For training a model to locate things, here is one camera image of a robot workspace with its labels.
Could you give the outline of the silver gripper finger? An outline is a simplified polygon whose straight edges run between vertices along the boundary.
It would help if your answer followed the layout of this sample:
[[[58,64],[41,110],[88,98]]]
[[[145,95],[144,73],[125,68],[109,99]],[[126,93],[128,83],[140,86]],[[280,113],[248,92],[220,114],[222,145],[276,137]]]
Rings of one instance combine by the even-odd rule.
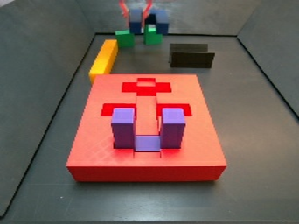
[[[148,12],[152,8],[152,4],[153,4],[153,0],[145,0],[145,7],[144,7],[144,10],[142,10],[142,28],[145,27],[145,18],[148,16]]]
[[[128,26],[128,8],[126,8],[126,0],[118,0],[118,7],[121,10],[121,15],[125,19],[125,25]]]

